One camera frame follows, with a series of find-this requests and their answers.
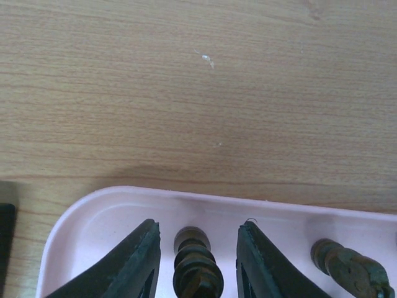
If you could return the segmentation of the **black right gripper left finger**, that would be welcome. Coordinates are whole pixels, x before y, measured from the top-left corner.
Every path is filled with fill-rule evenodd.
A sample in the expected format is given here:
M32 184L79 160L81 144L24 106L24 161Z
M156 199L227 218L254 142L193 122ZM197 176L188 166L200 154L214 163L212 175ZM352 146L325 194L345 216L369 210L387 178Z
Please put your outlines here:
M160 240L159 224L144 220L100 261L48 297L154 297Z

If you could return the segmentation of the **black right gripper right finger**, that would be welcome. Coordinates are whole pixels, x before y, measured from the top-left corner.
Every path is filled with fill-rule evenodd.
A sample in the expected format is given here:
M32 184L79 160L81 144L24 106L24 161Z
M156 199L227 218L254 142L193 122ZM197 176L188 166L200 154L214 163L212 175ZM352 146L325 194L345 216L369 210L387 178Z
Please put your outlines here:
M239 297L329 297L252 221L238 229L236 256Z

